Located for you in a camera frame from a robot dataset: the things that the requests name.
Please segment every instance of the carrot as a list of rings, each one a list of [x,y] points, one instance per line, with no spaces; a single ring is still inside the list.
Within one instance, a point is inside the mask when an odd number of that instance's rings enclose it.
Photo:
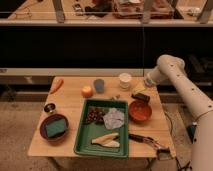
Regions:
[[[52,85],[52,87],[50,89],[50,94],[53,94],[56,91],[58,91],[58,89],[63,85],[63,83],[64,83],[64,80],[62,78],[57,80],[57,82]]]

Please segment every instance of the table leg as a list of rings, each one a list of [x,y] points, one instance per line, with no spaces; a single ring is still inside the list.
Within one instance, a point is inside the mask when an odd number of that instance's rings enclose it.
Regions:
[[[58,162],[54,159],[54,157],[46,157],[47,160],[53,165],[54,168],[56,168],[56,170],[60,170],[61,166],[58,164]]]
[[[148,161],[148,165],[146,166],[146,170],[151,170],[152,166],[156,162],[156,158],[152,158],[151,160],[149,160],[149,158],[147,158],[147,161]]]

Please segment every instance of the red bowl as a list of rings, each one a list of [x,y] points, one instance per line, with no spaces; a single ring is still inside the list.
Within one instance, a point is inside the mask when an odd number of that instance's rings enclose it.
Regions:
[[[152,115],[152,109],[148,103],[142,100],[135,100],[129,105],[129,116],[133,121],[147,121]]]
[[[60,120],[60,119],[65,119],[65,122],[66,122],[66,130],[62,133],[59,133],[51,138],[49,138],[47,136],[47,131],[46,131],[46,125],[54,122],[54,121],[57,121],[57,120]],[[68,119],[64,116],[64,115],[61,115],[61,114],[53,114],[53,115],[50,115],[48,116],[46,119],[44,119],[44,121],[41,123],[41,126],[40,126],[40,134],[41,136],[48,140],[48,141],[56,141],[56,140],[59,140],[59,139],[62,139],[65,135],[65,133],[67,132],[68,130],[68,127],[69,127],[69,122],[68,122]]]

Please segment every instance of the white cup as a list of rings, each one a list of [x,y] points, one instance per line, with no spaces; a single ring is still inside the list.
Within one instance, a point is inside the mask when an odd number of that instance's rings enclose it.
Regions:
[[[128,73],[121,73],[119,75],[120,86],[123,89],[128,89],[131,85],[132,76]]]

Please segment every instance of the bowl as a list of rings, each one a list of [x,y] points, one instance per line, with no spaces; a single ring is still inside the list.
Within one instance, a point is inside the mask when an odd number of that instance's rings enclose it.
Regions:
[[[129,116],[135,122],[147,121],[152,115],[152,109],[143,100],[135,100],[129,105]]]
[[[63,132],[55,134],[54,136],[48,137],[47,126],[56,121],[59,121],[61,119],[65,120],[65,130]],[[69,122],[68,122],[68,119],[64,115],[52,114],[52,115],[48,116],[46,119],[44,119],[44,121],[41,123],[40,134],[47,141],[57,141],[64,137],[64,135],[66,134],[66,132],[68,130],[68,127],[69,127]]]

